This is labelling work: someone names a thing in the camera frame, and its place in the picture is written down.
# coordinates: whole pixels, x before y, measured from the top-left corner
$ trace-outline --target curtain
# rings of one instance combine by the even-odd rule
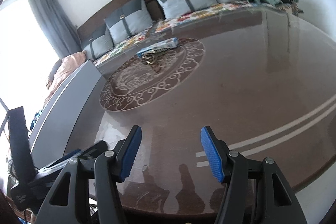
[[[28,0],[41,30],[59,58],[80,52],[80,40],[57,0]]]

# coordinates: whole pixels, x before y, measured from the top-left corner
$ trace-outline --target glossy tabletop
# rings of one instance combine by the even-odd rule
[[[274,158],[296,190],[333,160],[336,44],[322,31],[286,13],[254,9],[180,25],[168,37],[181,45],[159,71],[133,59],[95,88],[66,149],[100,139],[113,148],[141,126],[131,174],[118,184],[125,208],[217,212],[224,187],[200,142],[205,125],[247,158]],[[114,104],[111,95],[133,99]]]

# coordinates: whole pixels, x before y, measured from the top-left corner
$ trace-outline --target multicolored fabric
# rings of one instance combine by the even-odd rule
[[[120,42],[112,51],[109,51],[109,52],[105,53],[102,57],[98,58],[93,63],[95,64],[95,66],[98,66],[98,65],[102,64],[104,61],[111,58],[112,56],[115,56],[115,55],[123,52],[124,50],[138,44],[139,42],[141,42],[142,40],[147,38],[147,33],[148,33],[149,30],[150,30],[150,28],[136,34],[135,36],[133,36],[131,38],[128,38],[128,39]]]
[[[160,21],[157,24],[155,33],[163,32],[165,30],[168,30],[169,28],[176,27],[176,26],[178,26],[180,24],[183,24],[183,23],[186,23],[186,22],[190,22],[190,21],[201,19],[201,18],[213,16],[213,15],[219,14],[220,12],[232,11],[232,10],[237,10],[237,9],[240,9],[240,8],[249,8],[249,7],[251,7],[251,8],[252,7],[269,7],[269,8],[273,8],[273,9],[276,9],[276,10],[283,10],[283,11],[286,11],[288,13],[292,13],[291,12],[292,8],[291,8],[290,4],[288,4],[288,5],[283,4],[283,5],[281,5],[281,7],[275,8],[268,3],[257,4],[257,3],[248,3],[247,1],[236,1],[234,3],[217,4],[217,5],[211,6],[207,9],[196,11],[196,12],[186,14],[186,15],[182,15],[182,16],[174,18],[174,19],[166,19],[166,20]]]

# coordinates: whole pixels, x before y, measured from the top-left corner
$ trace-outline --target white stripe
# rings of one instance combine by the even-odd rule
[[[299,135],[300,133],[306,131],[307,129],[311,128],[313,125],[317,124],[318,122],[320,122],[323,118],[325,118],[326,116],[328,116],[333,110],[335,110],[336,108],[336,104],[332,105],[332,107],[330,107],[326,112],[322,113],[320,116],[316,117],[314,120],[311,120],[310,122],[308,122],[307,124],[305,124],[303,127],[298,128],[297,130],[294,130],[292,133],[285,135],[281,138],[278,138],[272,142],[266,143],[264,145],[260,145],[256,148],[250,149],[250,150],[246,150],[244,152],[242,152],[241,154],[243,156],[249,156],[249,155],[253,155],[255,153],[258,153],[260,151],[266,150],[268,148],[271,148],[273,146],[276,146],[280,143],[283,143],[285,141],[288,141],[289,139]]]
[[[196,164],[197,167],[203,167],[203,166],[208,166],[209,162],[208,161],[201,161]]]
[[[203,157],[203,156],[205,156],[205,152],[204,151],[196,153],[196,158]]]
[[[302,117],[300,117],[300,118],[298,118],[298,119],[296,119],[296,120],[294,120],[294,121],[292,121],[288,124],[285,124],[282,127],[279,127],[275,130],[272,130],[268,133],[259,135],[257,137],[254,137],[254,138],[242,141],[242,142],[238,142],[238,143],[235,143],[235,144],[231,144],[228,147],[229,147],[230,150],[232,150],[232,149],[236,149],[236,148],[243,147],[243,146],[246,146],[246,145],[249,145],[249,144],[252,144],[252,143],[256,143],[256,142],[262,141],[264,139],[267,139],[269,137],[272,137],[274,135],[277,135],[277,134],[279,134],[279,133],[281,133],[281,132],[283,132],[283,131],[285,131],[289,128],[292,128],[292,127],[296,126],[297,124],[303,122],[304,120],[307,120],[308,118],[312,117],[313,115],[315,115],[316,113],[318,113],[319,111],[324,109],[326,106],[331,104],[335,99],[336,99],[336,94],[333,97],[331,97],[328,101],[326,101],[325,103],[323,103],[319,107],[315,108],[313,111],[305,114],[304,116],[302,116]]]

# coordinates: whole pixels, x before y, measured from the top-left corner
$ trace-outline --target blue rubber pad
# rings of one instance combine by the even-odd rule
[[[206,127],[201,129],[201,143],[203,145],[203,149],[208,158],[209,165],[212,171],[212,175],[218,179],[220,183],[224,181],[224,172],[222,167],[222,160],[216,150],[216,147],[209,135]]]
[[[127,178],[131,173],[135,156],[137,155],[137,152],[139,150],[141,139],[142,131],[141,127],[138,127],[123,157],[121,172],[119,176],[120,180],[122,181],[124,181],[125,178]]]

